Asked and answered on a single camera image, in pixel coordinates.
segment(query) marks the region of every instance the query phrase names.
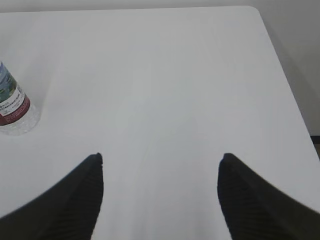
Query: white table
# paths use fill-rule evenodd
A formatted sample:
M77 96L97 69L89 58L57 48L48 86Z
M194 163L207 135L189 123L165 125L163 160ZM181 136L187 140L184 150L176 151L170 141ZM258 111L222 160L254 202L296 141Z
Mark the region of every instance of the white table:
M229 240L219 161L234 153L320 211L320 163L258 11L0 14L0 56L42 110L0 136L0 216L104 157L93 240Z

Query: plastic bottle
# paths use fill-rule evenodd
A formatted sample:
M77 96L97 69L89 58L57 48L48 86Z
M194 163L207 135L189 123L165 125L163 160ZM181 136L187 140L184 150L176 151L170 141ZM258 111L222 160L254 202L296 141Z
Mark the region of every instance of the plastic bottle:
M0 132L18 136L30 131L40 112L0 61Z

